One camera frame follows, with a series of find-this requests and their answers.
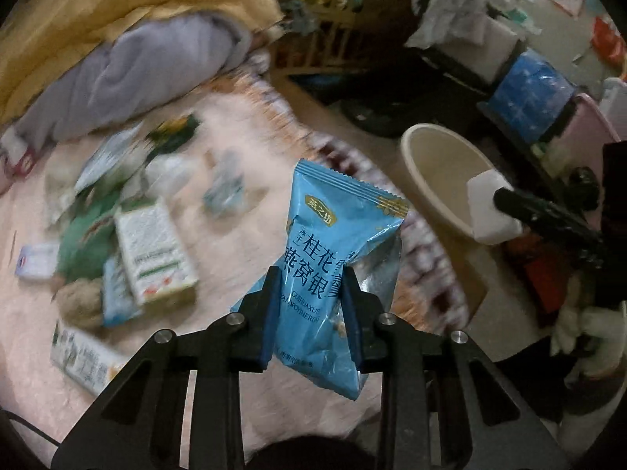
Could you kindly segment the blue snack packet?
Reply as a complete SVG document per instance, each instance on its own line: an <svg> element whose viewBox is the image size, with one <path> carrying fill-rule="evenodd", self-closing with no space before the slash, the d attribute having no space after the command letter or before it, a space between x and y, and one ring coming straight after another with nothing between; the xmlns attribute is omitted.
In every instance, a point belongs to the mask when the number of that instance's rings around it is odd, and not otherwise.
<svg viewBox="0 0 627 470"><path fill-rule="evenodd" d="M408 202L348 175L300 160L294 168L276 357L312 383L355 400L357 370L340 303L344 268L390 308L400 270L400 228Z"/></svg>

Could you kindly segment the beige plastic trash bin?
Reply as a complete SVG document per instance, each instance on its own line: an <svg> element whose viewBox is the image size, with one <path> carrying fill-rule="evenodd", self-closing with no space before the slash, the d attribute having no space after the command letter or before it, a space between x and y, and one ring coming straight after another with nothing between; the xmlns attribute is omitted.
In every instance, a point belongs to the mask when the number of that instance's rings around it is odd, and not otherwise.
<svg viewBox="0 0 627 470"><path fill-rule="evenodd" d="M467 182L494 164L469 140L433 123L409 127L400 138L400 155L417 189L418 210L472 241Z"/></svg>

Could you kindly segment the grey-blue blanket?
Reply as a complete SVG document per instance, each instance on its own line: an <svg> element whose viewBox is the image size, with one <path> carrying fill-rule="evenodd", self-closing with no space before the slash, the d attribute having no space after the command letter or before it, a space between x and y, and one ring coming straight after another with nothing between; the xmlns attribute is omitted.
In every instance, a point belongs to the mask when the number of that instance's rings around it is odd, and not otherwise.
<svg viewBox="0 0 627 470"><path fill-rule="evenodd" d="M39 151L127 122L238 67L252 40L218 12L142 21L48 86L9 129Z"/></svg>

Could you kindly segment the wooden baby crib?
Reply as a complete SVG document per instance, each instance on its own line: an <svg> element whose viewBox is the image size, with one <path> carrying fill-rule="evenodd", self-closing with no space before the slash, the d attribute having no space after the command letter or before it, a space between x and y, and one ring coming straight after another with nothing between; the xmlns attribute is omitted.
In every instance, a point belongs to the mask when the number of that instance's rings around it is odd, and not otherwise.
<svg viewBox="0 0 627 470"><path fill-rule="evenodd" d="M277 0L283 35L271 47L283 75L339 74L361 67L351 50L363 0Z"/></svg>

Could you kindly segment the yellow blanket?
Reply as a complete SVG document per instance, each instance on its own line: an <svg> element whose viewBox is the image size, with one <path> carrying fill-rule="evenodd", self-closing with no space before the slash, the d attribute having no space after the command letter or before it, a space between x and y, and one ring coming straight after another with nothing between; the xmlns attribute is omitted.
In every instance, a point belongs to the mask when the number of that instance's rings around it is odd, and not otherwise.
<svg viewBox="0 0 627 470"><path fill-rule="evenodd" d="M253 32L283 14L277 0L29 0L1 27L1 121L21 117L32 101L94 48L144 19L218 11Z"/></svg>

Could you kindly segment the blue storage box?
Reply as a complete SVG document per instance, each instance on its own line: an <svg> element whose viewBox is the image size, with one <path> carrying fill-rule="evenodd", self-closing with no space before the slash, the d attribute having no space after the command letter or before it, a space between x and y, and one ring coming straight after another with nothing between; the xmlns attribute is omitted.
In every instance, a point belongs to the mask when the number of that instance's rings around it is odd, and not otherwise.
<svg viewBox="0 0 627 470"><path fill-rule="evenodd" d="M494 91L488 108L532 145L555 123L575 90L542 55L527 49Z"/></svg>

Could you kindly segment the white tissue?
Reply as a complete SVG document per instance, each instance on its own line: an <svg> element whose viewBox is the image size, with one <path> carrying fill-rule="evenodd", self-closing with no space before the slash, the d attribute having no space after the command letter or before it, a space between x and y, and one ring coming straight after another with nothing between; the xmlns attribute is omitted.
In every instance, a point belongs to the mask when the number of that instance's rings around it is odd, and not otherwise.
<svg viewBox="0 0 627 470"><path fill-rule="evenodd" d="M523 233L519 220L496 208L493 196L500 188L512 190L507 179L495 169L482 172L467 182L473 238L480 244L502 244Z"/></svg>

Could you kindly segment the white green carton box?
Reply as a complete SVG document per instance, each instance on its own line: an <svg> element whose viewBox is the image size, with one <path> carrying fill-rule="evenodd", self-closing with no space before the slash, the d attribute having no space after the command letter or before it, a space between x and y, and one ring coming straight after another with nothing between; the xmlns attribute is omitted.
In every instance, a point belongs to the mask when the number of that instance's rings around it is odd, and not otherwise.
<svg viewBox="0 0 627 470"><path fill-rule="evenodd" d="M135 199L114 214L127 282L139 308L171 309L197 299L199 277L164 199Z"/></svg>

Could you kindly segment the pink quilted bedspread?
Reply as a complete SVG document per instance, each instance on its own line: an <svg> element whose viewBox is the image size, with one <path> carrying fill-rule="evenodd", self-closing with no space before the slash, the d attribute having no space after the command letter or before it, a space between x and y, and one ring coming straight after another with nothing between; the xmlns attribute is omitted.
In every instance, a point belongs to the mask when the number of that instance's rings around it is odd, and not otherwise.
<svg viewBox="0 0 627 470"><path fill-rule="evenodd" d="M247 79L220 80L147 117L149 125L185 112L202 119L188 148L194 176L170 205L199 275L197 299L105 330L106 344L132 354L160 328L194 332L230 310L282 254L293 168L327 150L330 137L344 142L345 163L366 159L372 184L415 197L397 141L358 130L291 84L280 83L279 92L282 109L271 112ZM20 417L18 432L42 461L50 460L92 398L51 362L57 321L51 286L20 280L15 268L22 247L48 240L47 175L81 169L100 141L90 135L54 148L1 199L1 403ZM351 401L272 362L264 374L241 380L245 447L252 451L301 433L349 433L378 408L379 383L370 377Z"/></svg>

